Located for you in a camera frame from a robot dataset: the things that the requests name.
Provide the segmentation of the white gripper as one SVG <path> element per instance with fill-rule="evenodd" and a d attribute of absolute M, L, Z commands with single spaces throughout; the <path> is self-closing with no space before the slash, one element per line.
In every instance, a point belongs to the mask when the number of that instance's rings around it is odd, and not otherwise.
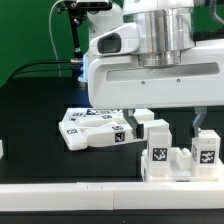
<path fill-rule="evenodd" d="M 92 62 L 88 75 L 90 104 L 96 109 L 125 109 L 123 117 L 135 139 L 144 138 L 137 108 L 224 105 L 224 49 L 199 46 L 184 52 L 179 65 L 141 67 L 133 55 L 102 57 Z M 200 133 L 206 107 L 195 107 L 192 136 Z"/>

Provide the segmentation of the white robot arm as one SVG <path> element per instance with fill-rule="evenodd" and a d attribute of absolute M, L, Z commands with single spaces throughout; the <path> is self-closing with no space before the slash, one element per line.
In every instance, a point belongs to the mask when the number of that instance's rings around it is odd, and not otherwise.
<path fill-rule="evenodd" d="M 196 41 L 197 0 L 124 0 L 131 18 L 89 43 L 90 104 L 121 109 L 136 138 L 144 136 L 138 108 L 193 107 L 198 129 L 209 106 L 224 105 L 224 38 Z"/>

